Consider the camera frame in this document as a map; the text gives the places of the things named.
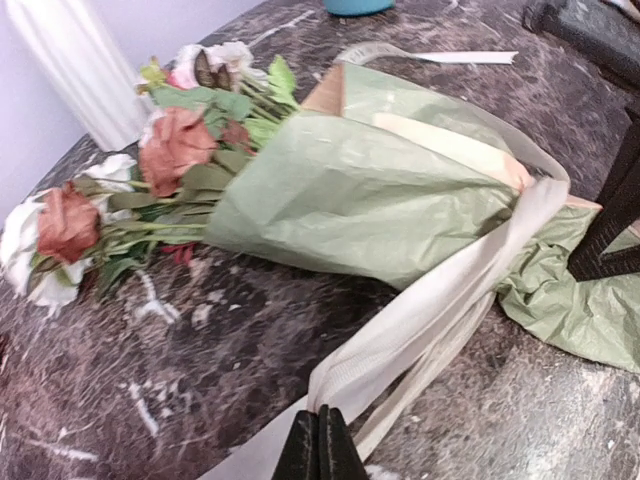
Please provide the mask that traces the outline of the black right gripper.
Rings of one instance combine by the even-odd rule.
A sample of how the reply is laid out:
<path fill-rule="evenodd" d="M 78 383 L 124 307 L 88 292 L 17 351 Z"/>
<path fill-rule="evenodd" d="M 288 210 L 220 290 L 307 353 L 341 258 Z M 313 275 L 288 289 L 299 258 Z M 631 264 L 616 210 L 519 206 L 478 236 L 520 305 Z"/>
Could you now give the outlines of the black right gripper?
<path fill-rule="evenodd" d="M 529 1 L 522 25 L 571 46 L 601 75 L 639 90 L 639 22 L 614 1 Z"/>

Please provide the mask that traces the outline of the beige ribbon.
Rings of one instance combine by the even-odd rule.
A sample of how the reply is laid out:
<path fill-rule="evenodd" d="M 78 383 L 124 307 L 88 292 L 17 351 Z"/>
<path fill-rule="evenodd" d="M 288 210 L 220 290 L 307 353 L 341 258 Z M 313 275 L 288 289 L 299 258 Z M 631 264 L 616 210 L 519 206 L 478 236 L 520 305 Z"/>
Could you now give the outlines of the beige ribbon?
<path fill-rule="evenodd" d="M 363 461 L 451 362 L 525 244 L 564 206 L 566 170 L 493 114 L 368 68 L 351 46 L 228 186 L 207 243 L 378 279 L 397 297 L 311 373 L 307 394 L 209 472 L 272 479 L 299 411 L 338 408 Z"/>

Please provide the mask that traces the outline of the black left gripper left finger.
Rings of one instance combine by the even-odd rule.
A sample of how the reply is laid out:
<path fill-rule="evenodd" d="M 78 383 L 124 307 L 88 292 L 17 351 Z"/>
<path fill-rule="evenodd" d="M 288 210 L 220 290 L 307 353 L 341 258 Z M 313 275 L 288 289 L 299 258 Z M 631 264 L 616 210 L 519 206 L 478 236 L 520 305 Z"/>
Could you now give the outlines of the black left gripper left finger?
<path fill-rule="evenodd" d="M 272 480 L 317 480 L 319 466 L 319 416 L 303 410 L 294 417 Z"/>

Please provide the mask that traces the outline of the flower bouquet green paper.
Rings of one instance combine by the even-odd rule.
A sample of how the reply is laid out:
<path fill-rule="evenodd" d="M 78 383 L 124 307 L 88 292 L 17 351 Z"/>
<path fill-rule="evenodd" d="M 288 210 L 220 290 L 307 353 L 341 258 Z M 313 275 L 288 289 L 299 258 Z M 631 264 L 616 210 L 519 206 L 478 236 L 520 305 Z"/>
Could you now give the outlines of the flower bouquet green paper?
<path fill-rule="evenodd" d="M 595 201 L 560 164 L 475 105 L 371 70 L 346 52 L 304 103 L 276 57 L 241 42 L 151 61 L 136 156 L 117 154 L 17 205 L 1 236 L 14 291 L 58 310 L 88 272 L 108 291 L 164 246 L 197 243 L 318 272 L 415 281 L 435 310 L 474 274 L 539 339 L 639 367 L 639 106 Z"/>

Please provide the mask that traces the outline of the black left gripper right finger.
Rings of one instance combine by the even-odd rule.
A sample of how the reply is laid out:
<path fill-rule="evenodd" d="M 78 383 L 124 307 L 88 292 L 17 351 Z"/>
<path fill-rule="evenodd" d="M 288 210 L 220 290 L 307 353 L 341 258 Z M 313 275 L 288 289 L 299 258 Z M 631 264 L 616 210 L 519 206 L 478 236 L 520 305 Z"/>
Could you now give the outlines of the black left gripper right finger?
<path fill-rule="evenodd" d="M 338 408 L 319 410 L 318 461 L 320 480 L 368 480 L 343 415 Z"/>

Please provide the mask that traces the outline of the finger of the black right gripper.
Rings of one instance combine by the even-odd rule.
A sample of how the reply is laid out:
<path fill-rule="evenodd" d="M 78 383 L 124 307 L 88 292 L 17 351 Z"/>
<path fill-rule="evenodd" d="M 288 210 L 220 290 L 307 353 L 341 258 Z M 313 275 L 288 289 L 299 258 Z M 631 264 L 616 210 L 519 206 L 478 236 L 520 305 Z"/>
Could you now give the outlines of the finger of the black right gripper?
<path fill-rule="evenodd" d="M 639 104 L 625 111 L 631 120 L 597 202 L 602 210 L 571 253 L 568 270 L 578 281 L 591 281 L 639 271 L 639 248 L 608 253 L 606 248 L 639 219 Z"/>

